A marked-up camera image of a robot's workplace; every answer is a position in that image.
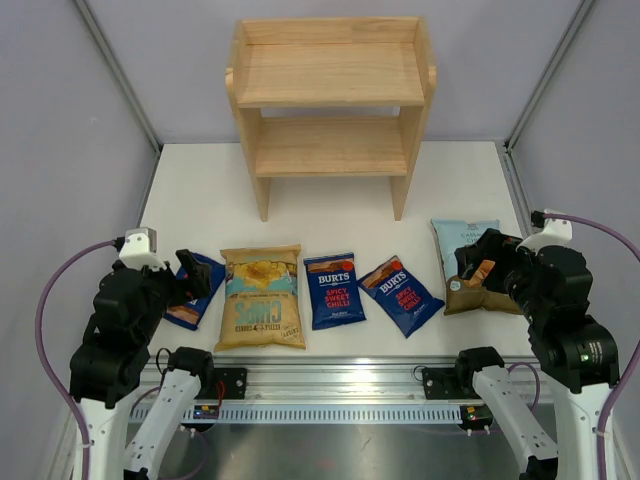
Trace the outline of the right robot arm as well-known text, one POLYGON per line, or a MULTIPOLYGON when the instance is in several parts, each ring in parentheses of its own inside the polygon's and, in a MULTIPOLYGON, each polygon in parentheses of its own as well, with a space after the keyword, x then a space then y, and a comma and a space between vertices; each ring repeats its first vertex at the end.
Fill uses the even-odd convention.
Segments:
POLYGON ((456 389, 478 395, 490 409, 523 479, 602 479, 615 472, 603 456, 612 446, 605 403, 620 379, 618 348, 587 313, 593 277, 583 255, 569 248, 571 238, 567 222, 526 239, 488 229, 455 252, 461 279, 479 280, 519 307, 553 396, 557 438, 549 440, 494 348, 463 350, 456 360, 456 389))

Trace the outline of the wooden two-tier shelf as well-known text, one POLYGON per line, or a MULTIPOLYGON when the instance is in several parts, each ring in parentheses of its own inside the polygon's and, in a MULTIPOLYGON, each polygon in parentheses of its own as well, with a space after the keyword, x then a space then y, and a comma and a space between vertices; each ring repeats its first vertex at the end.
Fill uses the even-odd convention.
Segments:
POLYGON ((226 90, 261 217, 284 177, 383 176, 401 218, 437 85, 422 17, 244 19, 226 90))

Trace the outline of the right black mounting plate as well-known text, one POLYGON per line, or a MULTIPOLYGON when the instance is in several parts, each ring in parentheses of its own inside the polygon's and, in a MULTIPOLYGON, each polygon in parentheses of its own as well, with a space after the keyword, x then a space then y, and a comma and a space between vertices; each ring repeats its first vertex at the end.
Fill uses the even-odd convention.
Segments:
POLYGON ((427 400, 459 400, 464 392, 454 368, 421 369, 422 385, 427 400))

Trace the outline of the black mounting plate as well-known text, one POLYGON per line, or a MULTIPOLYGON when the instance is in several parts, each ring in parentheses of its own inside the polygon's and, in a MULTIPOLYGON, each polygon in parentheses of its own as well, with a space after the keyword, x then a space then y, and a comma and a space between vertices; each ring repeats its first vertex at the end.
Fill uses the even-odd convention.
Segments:
POLYGON ((247 388, 246 368, 216 368, 215 373, 209 375, 202 384, 201 390, 196 396, 197 400, 243 400, 247 388))
POLYGON ((421 369, 422 385, 427 400, 459 400, 464 392, 454 368, 421 369))

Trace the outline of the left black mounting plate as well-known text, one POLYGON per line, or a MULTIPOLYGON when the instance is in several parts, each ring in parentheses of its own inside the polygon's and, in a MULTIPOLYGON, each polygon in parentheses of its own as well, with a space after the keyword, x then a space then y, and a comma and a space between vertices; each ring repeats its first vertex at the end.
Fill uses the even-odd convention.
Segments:
POLYGON ((202 384, 201 390, 196 396, 197 400, 243 400, 247 388, 246 368, 216 368, 215 373, 209 375, 202 384))

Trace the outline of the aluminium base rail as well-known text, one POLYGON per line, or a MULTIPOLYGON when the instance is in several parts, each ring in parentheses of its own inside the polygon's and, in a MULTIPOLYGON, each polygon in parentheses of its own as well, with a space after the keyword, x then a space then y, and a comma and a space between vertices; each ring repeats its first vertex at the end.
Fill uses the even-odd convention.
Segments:
POLYGON ((417 404, 426 397, 424 367, 451 367, 456 357, 222 357, 216 368, 247 370, 246 403, 417 404))

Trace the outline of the blue burts bag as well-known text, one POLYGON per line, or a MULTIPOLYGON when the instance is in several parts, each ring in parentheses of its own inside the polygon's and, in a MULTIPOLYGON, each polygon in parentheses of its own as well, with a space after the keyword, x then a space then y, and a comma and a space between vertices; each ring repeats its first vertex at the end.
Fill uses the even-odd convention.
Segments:
POLYGON ((305 258, 303 264, 314 331, 366 320, 352 252, 305 258))
POLYGON ((393 256, 358 280, 408 339, 445 305, 393 256))
POLYGON ((225 278, 225 266, 199 253, 194 253, 193 256, 197 262, 211 267, 209 276, 211 283, 210 294, 207 297, 191 299, 181 306, 169 308, 164 314, 164 319, 187 330, 196 331, 209 304, 225 278))

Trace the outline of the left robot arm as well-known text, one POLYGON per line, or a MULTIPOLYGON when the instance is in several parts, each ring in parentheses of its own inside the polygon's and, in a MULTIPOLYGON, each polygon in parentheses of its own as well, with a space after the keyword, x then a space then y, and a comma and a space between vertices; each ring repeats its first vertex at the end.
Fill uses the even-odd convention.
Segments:
POLYGON ((76 479, 156 479, 182 415, 208 396, 217 375, 210 353, 179 347, 160 392, 132 440, 126 438, 149 345, 165 313, 210 299, 217 263, 186 249, 173 272, 154 254, 122 255, 99 283, 94 312, 70 361, 71 405, 78 426, 76 479))

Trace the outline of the yellow kettle chips bag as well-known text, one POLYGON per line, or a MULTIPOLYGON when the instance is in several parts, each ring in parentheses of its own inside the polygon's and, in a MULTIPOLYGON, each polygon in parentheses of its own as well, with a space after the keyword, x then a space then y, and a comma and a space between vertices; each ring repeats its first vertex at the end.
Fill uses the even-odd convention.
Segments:
POLYGON ((306 348, 298 300, 300 252, 300 245, 220 252, 225 301, 216 352, 269 345, 306 348))

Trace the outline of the light blue cassava chips bag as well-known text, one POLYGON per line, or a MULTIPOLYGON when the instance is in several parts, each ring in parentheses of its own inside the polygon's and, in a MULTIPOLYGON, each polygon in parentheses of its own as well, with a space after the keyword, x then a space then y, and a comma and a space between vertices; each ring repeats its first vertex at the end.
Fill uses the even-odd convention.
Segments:
POLYGON ((519 307, 506 295, 488 291, 479 280, 461 280, 455 251, 474 244, 489 228, 500 229, 499 220, 467 223, 463 220, 432 219, 445 280, 444 315, 475 309, 518 315, 519 307))

